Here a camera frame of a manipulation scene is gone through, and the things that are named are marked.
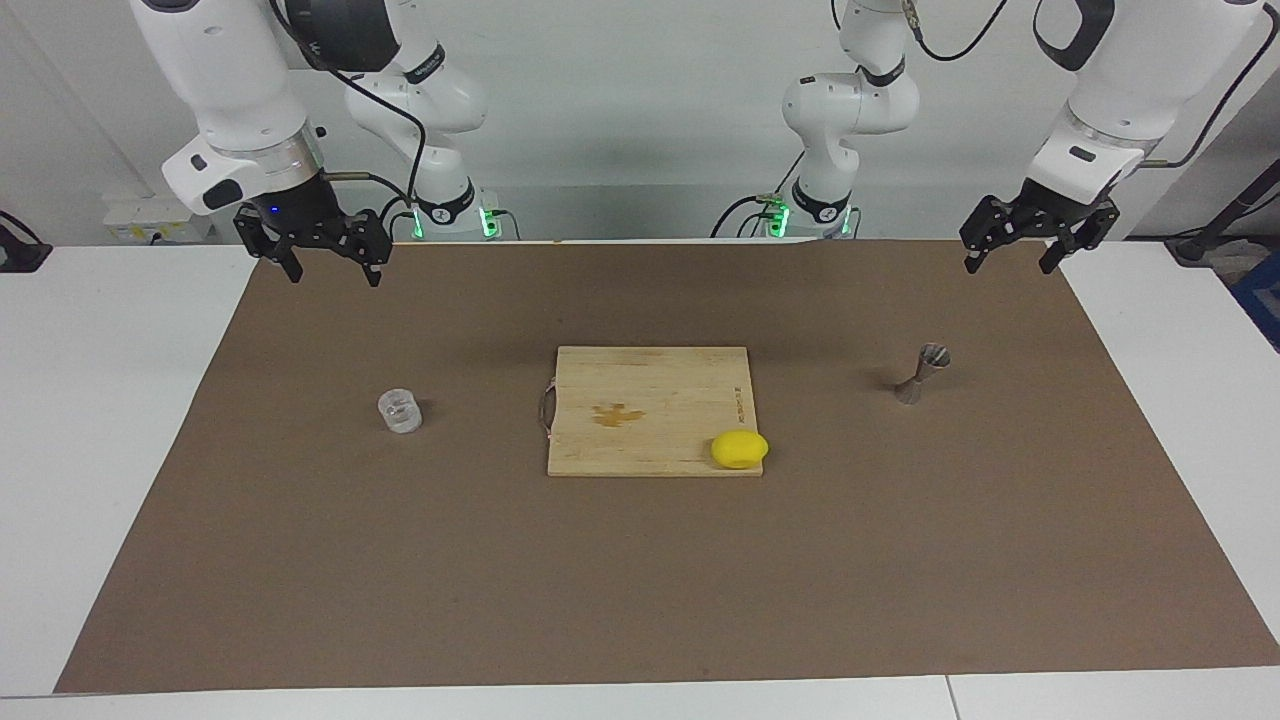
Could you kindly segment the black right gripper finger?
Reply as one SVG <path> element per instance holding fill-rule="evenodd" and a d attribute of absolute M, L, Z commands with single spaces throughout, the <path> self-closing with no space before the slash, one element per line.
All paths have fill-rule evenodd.
<path fill-rule="evenodd" d="M 343 217 L 335 228 L 335 254 L 357 263 L 367 284 L 381 283 L 381 268 L 390 260 L 393 242 L 375 211 Z"/>
<path fill-rule="evenodd" d="M 297 284 L 303 277 L 303 268 L 294 255 L 291 237 L 273 238 L 268 232 L 261 214 L 253 204 L 241 204 L 234 214 L 234 228 L 246 251 L 257 259 L 265 259 L 279 266 L 289 282 Z"/>

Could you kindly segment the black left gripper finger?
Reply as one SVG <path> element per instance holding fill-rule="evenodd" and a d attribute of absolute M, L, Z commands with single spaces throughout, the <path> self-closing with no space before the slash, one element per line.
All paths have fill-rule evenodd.
<path fill-rule="evenodd" d="M 1079 251 L 1091 251 L 1100 246 L 1117 222 L 1120 211 L 1114 200 L 1102 201 L 1075 229 L 1061 224 L 1056 240 L 1039 259 L 1043 274 L 1052 274 L 1065 260 Z"/>
<path fill-rule="evenodd" d="M 959 237 L 966 250 L 964 266 L 973 275 L 996 249 L 1021 240 L 1033 225 L 1033 208 L 984 196 L 961 224 Z"/>

